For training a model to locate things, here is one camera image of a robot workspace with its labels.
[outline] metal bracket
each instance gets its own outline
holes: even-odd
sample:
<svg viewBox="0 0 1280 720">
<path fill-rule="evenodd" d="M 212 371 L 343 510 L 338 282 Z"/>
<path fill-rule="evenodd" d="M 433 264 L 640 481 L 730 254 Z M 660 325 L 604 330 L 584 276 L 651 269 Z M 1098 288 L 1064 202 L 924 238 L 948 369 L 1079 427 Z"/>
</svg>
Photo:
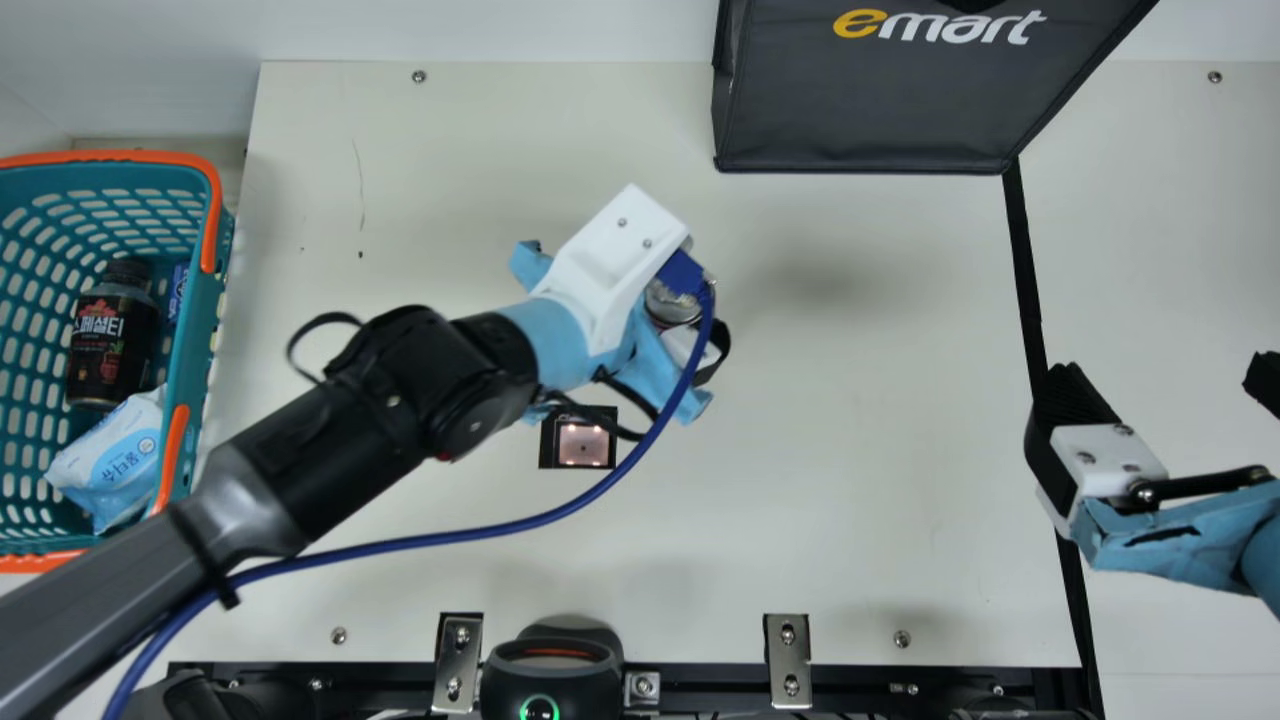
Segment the metal bracket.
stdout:
<svg viewBox="0 0 1280 720">
<path fill-rule="evenodd" d="M 764 616 L 764 660 L 769 665 L 769 700 L 776 710 L 813 707 L 808 615 Z"/>
<path fill-rule="evenodd" d="M 658 714 L 662 675 L 646 670 L 628 671 L 622 678 L 622 707 L 640 714 Z"/>
<path fill-rule="evenodd" d="M 440 615 L 431 712 L 467 714 L 475 708 L 483 632 L 480 615 Z"/>
</svg>

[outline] wall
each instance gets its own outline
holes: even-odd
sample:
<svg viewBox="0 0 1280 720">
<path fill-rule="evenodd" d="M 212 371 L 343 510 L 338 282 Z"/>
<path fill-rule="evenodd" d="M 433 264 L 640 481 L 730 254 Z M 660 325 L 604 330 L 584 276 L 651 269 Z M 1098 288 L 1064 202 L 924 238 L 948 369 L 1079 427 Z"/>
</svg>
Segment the wall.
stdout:
<svg viewBox="0 0 1280 720">
<path fill-rule="evenodd" d="M 243 136 L 260 60 L 707 61 L 717 3 L 8 3 L 0 83 L 77 137 Z M 1164 0 L 1115 56 L 1280 60 L 1277 23 L 1270 0 Z"/>
<path fill-rule="evenodd" d="M 0 158 L 67 150 L 70 143 L 67 133 L 0 85 Z"/>
</svg>

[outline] bottle label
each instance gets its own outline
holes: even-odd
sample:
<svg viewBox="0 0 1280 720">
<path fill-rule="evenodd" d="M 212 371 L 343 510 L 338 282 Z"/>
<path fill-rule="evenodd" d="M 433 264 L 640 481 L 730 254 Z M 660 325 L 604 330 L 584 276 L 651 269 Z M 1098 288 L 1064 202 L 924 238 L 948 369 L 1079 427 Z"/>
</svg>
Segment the bottle label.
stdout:
<svg viewBox="0 0 1280 720">
<path fill-rule="evenodd" d="M 67 359 L 68 402 L 110 407 L 141 389 L 159 316 L 132 297 L 81 297 Z"/>
</svg>

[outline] white table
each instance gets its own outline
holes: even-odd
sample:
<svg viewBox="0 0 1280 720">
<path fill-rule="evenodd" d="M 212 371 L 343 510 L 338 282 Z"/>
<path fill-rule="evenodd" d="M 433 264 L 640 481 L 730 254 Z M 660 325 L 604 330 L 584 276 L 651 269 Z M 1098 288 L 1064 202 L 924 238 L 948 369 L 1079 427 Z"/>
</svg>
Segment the white table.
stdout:
<svg viewBox="0 0 1280 720">
<path fill-rule="evenodd" d="M 593 615 L 636 660 L 758 662 L 760 615 L 791 611 L 822 664 L 1078 662 L 1021 459 L 998 179 L 721 176 L 703 65 L 431 65 L 424 85 L 413 69 L 264 65 L 204 445 L 305 388 L 282 352 L 311 316 L 513 302 L 512 245 L 554 250 L 627 182 L 694 229 L 721 279 L 736 342 L 717 400 L 579 516 L 248 588 L 152 679 L 169 660 L 429 660 L 439 612 L 460 610 L 485 612 L 489 647 Z M 1079 360 L 1187 473 L 1280 466 L 1280 425 L 1239 391 L 1249 355 L 1280 345 L 1280 69 L 1221 69 L 1210 86 L 1196 65 L 1106 65 L 1024 165 L 1051 360 Z M 301 355 L 319 366 L 343 341 L 317 333 Z M 520 427 L 425 466 L 319 544 L 516 518 L 596 479 L 536 470 L 536 446 Z M 1280 708 L 1263 691 L 1280 625 L 1261 603 L 1089 585 L 1115 717 Z"/>
</svg>

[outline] bottle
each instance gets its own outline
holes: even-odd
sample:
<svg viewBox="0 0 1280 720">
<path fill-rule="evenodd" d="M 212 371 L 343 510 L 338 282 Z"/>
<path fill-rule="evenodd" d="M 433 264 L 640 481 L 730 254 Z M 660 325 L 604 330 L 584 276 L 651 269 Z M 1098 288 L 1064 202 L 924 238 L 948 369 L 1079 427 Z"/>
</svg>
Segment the bottle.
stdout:
<svg viewBox="0 0 1280 720">
<path fill-rule="evenodd" d="M 160 329 L 151 300 L 151 266 L 110 260 L 102 279 L 76 301 L 67 357 L 67 402 L 108 411 L 142 389 Z"/>
</svg>

